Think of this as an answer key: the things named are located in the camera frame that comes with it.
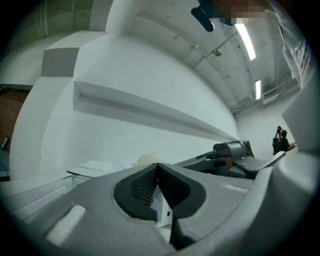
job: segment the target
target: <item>ceiling light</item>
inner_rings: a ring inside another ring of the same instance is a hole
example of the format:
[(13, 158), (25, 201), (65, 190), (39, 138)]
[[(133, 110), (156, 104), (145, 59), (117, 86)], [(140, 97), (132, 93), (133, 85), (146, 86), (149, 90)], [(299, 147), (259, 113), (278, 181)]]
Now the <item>ceiling light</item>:
[(261, 81), (260, 80), (255, 82), (255, 96), (257, 100), (261, 98)]
[(250, 61), (252, 61), (254, 58), (256, 58), (256, 53), (255, 53), (254, 46), (251, 42), (250, 36), (248, 34), (248, 31), (244, 24), (235, 24), (235, 27), (238, 30), (244, 42), (245, 48), (249, 54)]

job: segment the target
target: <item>brick wall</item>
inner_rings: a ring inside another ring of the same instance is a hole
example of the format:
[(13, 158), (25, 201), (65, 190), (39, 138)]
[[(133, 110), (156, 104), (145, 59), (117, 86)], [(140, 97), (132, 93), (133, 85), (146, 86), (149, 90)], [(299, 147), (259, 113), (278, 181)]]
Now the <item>brick wall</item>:
[(7, 136), (9, 142), (4, 150), (9, 153), (17, 117), (29, 92), (28, 90), (11, 89), (0, 94), (0, 144)]

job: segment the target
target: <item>fluorescent light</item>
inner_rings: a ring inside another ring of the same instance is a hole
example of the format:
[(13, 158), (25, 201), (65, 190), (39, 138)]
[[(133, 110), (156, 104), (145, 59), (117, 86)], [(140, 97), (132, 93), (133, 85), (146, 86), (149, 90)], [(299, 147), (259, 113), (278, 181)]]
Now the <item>fluorescent light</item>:
[(235, 27), (238, 30), (244, 42), (245, 48), (249, 54), (250, 61), (252, 61), (254, 58), (256, 58), (256, 53), (255, 53), (254, 46), (251, 42), (250, 36), (248, 34), (248, 31), (244, 24), (235, 24)]
[(255, 82), (255, 96), (257, 100), (261, 98), (261, 81), (260, 80)]

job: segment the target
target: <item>white ceiling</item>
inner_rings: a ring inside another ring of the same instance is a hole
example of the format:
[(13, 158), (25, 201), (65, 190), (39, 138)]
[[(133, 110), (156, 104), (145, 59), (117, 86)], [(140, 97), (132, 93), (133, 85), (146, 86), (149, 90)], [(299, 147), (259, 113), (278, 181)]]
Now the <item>white ceiling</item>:
[[(89, 29), (93, 1), (74, 0), (74, 30)], [(286, 93), (296, 86), (283, 56), (283, 40), (278, 20), (273, 14), (265, 14), (246, 25), (256, 53), (256, 58), (250, 61), (235, 28), (215, 20), (214, 32), (207, 32), (191, 15), (191, 9), (199, 5), (197, 0), (145, 2), (132, 23), (130, 33), (185, 62), (212, 86), (234, 113), (248, 103), (255, 103), (256, 80), (261, 80), (262, 93), (282, 84), (277, 90)], [(71, 6), (72, 0), (47, 1), (50, 35), (71, 30)], [(11, 41), (12, 48), (40, 39), (35, 13), (30, 13), (21, 23)], [(205, 56), (217, 47), (222, 55), (212, 54), (206, 59)]]

